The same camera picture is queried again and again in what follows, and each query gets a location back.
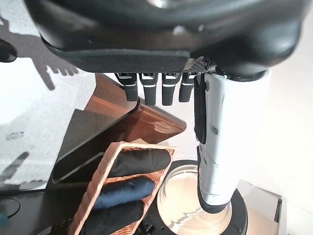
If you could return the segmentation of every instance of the black plastic cover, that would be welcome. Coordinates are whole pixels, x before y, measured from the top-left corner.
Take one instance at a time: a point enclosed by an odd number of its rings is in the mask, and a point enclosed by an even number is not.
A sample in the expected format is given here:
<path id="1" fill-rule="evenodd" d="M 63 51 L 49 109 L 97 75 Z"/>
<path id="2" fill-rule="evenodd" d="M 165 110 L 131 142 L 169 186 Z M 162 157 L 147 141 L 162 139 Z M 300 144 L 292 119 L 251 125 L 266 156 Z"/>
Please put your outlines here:
<path id="1" fill-rule="evenodd" d="M 310 0 L 25 0 L 50 50 L 90 72 L 180 71 L 208 56 L 229 75 L 256 74 L 297 45 Z"/>

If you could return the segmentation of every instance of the white surface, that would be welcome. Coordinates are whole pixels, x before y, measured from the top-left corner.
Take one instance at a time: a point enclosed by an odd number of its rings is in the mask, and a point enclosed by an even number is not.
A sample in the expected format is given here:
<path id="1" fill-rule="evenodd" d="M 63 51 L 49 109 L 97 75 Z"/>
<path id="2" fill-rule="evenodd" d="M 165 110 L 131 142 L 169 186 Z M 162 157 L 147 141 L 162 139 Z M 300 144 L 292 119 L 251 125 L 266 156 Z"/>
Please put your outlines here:
<path id="1" fill-rule="evenodd" d="M 270 72 L 253 82 L 206 74 L 206 143 L 199 145 L 200 190 L 210 205 L 230 201 L 253 153 Z"/>
<path id="2" fill-rule="evenodd" d="M 10 40 L 18 51 L 27 47 L 27 39 L 35 38 L 32 35 L 38 35 L 21 0 L 2 0 L 0 15 L 8 20 L 9 30 L 17 33 Z M 7 37 L 3 28 L 0 32 L 0 38 Z M 26 41 L 16 45 L 15 39 L 23 37 Z M 45 55 L 41 62 L 58 59 L 43 45 L 38 48 L 38 53 Z M 79 71 L 63 76 L 46 67 L 55 87 L 50 91 L 32 59 L 27 54 L 24 57 L 13 63 L 0 63 L 0 173 L 22 153 L 29 154 L 13 177 L 3 182 L 8 185 L 49 179 L 74 109 L 84 109 L 95 88 L 94 74 Z M 58 59 L 57 64 L 66 62 Z M 16 132 L 23 132 L 23 137 L 6 139 Z"/>
<path id="3" fill-rule="evenodd" d="M 1 0 L 0 14 L 10 20 L 12 32 L 38 35 L 27 16 L 22 0 Z M 252 170 L 244 177 L 257 186 L 288 198 L 291 202 L 288 211 L 290 235 L 310 235 L 313 231 L 312 26 L 311 10 L 296 52 L 286 62 L 273 69 L 263 127 L 257 141 L 256 154 L 251 156 Z M 54 162 L 52 159 L 57 156 L 73 109 L 83 107 L 83 103 L 76 104 L 77 98 L 84 96 L 87 99 L 94 88 L 93 77 L 87 79 L 82 78 L 81 74 L 72 77 L 52 74 L 56 89 L 49 91 L 29 58 L 19 59 L 18 62 L 21 67 L 10 67 L 15 66 L 14 64 L 1 64 L 0 67 L 0 172 L 4 168 L 3 164 L 10 163 L 24 151 L 30 153 L 28 167 L 23 170 L 27 174 L 20 174 L 21 179 L 12 179 L 13 182 L 33 177 L 42 178 L 50 174 L 52 166 L 45 166 L 45 163 Z M 13 99 L 12 96 L 3 97 L 2 92 L 8 94 L 9 91 L 14 94 Z M 168 143 L 179 148 L 176 159 L 196 160 L 198 142 L 193 131 L 193 99 L 187 104 L 178 103 L 178 91 L 179 86 L 175 90 L 174 106 L 162 109 L 185 120 L 187 129 L 168 140 Z M 14 140 L 12 143 L 3 142 L 6 134 L 22 130 L 26 130 L 25 138 Z"/>

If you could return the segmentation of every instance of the black fabric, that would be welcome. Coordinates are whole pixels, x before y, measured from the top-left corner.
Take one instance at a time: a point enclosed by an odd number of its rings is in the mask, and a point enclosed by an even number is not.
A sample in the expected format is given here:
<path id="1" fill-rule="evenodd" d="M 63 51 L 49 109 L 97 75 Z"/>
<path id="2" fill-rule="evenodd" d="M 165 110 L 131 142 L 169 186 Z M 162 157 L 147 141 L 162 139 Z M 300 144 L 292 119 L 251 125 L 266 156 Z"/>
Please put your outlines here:
<path id="1" fill-rule="evenodd" d="M 140 149 L 120 152 L 109 177 L 146 174 L 165 169 L 171 161 L 165 149 Z"/>
<path id="2" fill-rule="evenodd" d="M 154 187 L 154 181 L 145 176 L 105 185 L 92 209 L 101 210 L 118 204 L 141 200 L 149 196 Z"/>
<path id="3" fill-rule="evenodd" d="M 109 235 L 138 221 L 143 215 L 143 206 L 142 201 L 135 201 L 105 210 L 91 211 L 80 234 Z"/>

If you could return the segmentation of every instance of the clear glass dish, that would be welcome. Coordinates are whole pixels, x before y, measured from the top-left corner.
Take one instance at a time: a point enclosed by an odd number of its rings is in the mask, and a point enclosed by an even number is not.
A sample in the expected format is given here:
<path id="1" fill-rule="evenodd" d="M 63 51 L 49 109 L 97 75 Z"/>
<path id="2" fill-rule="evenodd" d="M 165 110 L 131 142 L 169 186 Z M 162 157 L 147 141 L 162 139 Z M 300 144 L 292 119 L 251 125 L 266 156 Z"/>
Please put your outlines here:
<path id="1" fill-rule="evenodd" d="M 177 235 L 220 235 L 229 225 L 232 206 L 217 214 L 205 212 L 197 194 L 198 167 L 172 170 L 160 187 L 157 208 L 164 224 Z"/>

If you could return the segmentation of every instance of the navy blue folded cloth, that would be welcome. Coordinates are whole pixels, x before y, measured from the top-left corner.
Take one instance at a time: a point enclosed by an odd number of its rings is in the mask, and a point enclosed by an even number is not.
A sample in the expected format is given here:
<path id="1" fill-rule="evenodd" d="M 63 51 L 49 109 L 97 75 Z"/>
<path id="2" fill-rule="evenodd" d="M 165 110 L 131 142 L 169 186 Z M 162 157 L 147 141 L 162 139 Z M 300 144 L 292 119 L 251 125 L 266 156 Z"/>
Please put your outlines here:
<path id="1" fill-rule="evenodd" d="M 93 205 L 93 210 L 106 209 L 149 196 L 155 187 L 153 180 L 139 176 L 105 185 Z"/>

